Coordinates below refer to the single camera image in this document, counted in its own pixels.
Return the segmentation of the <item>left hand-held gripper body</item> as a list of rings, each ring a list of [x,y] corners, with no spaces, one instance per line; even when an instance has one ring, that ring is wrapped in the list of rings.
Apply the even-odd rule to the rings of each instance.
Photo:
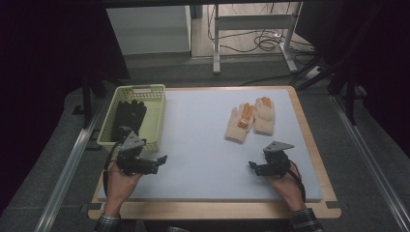
[[[122,143],[116,163],[120,170],[127,176],[132,176],[137,173],[150,173],[149,163],[139,157],[144,146],[145,141],[140,139],[134,131],[131,131]]]

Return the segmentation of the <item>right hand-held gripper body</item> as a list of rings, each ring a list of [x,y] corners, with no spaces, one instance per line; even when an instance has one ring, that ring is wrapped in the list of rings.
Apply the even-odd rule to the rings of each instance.
[[[287,149],[292,149],[292,144],[273,141],[263,149],[267,164],[263,166],[262,175],[281,178],[290,169],[290,160],[284,153]]]

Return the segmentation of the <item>black glove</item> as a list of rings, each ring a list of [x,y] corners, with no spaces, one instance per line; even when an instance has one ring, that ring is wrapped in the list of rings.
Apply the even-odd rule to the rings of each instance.
[[[143,101],[133,100],[127,104],[127,124],[136,134],[139,134],[146,112]]]
[[[119,102],[112,127],[112,140],[122,141],[132,131],[132,105],[125,101]]]

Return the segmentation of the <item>pale green plastic basket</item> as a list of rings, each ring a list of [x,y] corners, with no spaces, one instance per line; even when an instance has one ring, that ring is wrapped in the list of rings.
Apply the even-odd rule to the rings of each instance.
[[[146,139],[145,152],[155,153],[161,146],[161,133],[165,114],[166,96],[163,84],[129,85],[118,87],[107,110],[97,143],[110,151],[115,144],[113,126],[121,102],[143,102],[147,112],[139,129],[139,137]]]

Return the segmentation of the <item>person's right hand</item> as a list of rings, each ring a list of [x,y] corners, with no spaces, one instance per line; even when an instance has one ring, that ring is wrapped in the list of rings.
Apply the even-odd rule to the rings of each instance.
[[[301,211],[307,207],[297,181],[289,173],[280,179],[267,177],[266,180],[273,186],[290,212]]]

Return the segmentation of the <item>person's left hand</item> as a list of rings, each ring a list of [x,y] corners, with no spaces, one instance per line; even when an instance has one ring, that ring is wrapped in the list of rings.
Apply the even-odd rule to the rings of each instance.
[[[117,218],[125,201],[135,190],[142,174],[125,175],[113,160],[108,168],[107,197],[103,214]]]

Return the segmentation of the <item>beige glove with orange tag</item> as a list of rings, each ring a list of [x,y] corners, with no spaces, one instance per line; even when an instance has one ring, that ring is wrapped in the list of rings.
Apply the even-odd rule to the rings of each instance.
[[[241,103],[238,107],[231,110],[227,129],[224,137],[239,143],[243,143],[253,124],[254,106]]]

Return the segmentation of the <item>beige knitted glove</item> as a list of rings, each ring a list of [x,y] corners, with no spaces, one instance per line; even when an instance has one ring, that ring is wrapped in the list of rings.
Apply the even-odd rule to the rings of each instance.
[[[254,130],[257,133],[272,135],[274,132],[275,106],[270,98],[258,98],[255,103]]]

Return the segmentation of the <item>white foam mat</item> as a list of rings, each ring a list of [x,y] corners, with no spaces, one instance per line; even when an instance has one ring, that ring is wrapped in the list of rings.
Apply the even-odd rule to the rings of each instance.
[[[249,167],[265,161],[272,141],[292,144],[287,156],[297,163],[308,202],[323,193],[290,94],[285,89],[166,91],[160,150],[167,156],[156,174],[143,176],[131,195],[141,200],[263,201],[277,200],[270,184]],[[250,131],[244,143],[224,138],[231,110],[242,102],[268,97],[274,102],[274,133]]]

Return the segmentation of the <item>dark metal stand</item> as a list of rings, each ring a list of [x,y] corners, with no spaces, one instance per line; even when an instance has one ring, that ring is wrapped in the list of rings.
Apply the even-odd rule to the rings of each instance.
[[[350,123],[355,126],[356,121],[354,118],[354,101],[355,101],[355,71],[350,65],[340,65],[335,76],[331,80],[327,89],[331,95],[338,95],[343,86],[346,86],[346,96],[345,96],[345,115],[347,116]]]
[[[92,119],[91,93],[94,93],[98,99],[103,99],[106,96],[107,91],[103,82],[98,77],[85,74],[81,78],[81,83],[84,112],[83,128],[87,128]]]

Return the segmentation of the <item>white cabinet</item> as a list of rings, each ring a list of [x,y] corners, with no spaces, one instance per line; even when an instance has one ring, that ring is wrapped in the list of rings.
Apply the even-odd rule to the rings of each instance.
[[[190,51],[190,7],[107,9],[124,55]]]

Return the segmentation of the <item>aluminium rail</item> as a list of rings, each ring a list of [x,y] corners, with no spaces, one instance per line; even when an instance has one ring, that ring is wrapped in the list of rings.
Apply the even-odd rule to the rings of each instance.
[[[66,164],[62,169],[59,179],[53,189],[53,192],[50,194],[43,213],[38,220],[34,232],[50,232],[60,207],[65,199],[69,186],[73,180],[74,173],[80,163],[86,145],[91,137],[95,125],[98,122],[101,110],[102,106],[99,104],[87,126],[80,131]]]
[[[354,145],[359,150],[359,153],[364,160],[365,166],[368,169],[370,176],[372,177],[389,210],[395,218],[400,231],[410,232],[410,214],[408,213],[395,189],[389,183],[388,179],[377,163],[373,153],[370,151],[365,140],[363,139],[359,129],[353,125],[353,123],[344,113],[345,106],[343,105],[342,101],[335,96],[330,96],[330,100],[335,105],[337,113],[343,125],[346,127],[347,132],[352,138]]]

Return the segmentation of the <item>grey table corner bracket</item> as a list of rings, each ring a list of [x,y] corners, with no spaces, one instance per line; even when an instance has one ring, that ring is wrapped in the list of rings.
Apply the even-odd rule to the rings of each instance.
[[[100,210],[102,208],[102,203],[87,203],[82,204],[80,207],[81,213],[88,213],[90,210]]]
[[[343,201],[327,201],[326,206],[328,209],[341,209],[341,210],[348,210],[348,205]]]

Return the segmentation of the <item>grey metal desk frame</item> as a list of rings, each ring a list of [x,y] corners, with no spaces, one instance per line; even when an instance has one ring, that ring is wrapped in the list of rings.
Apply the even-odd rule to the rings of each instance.
[[[213,72],[220,73],[220,42],[219,31],[253,30],[253,29],[286,29],[287,34],[283,43],[279,44],[288,69],[295,73],[296,64],[290,54],[289,45],[296,27],[302,3],[298,2],[292,14],[265,14],[265,15],[228,15],[219,16],[219,5],[215,5],[214,24],[214,53]]]

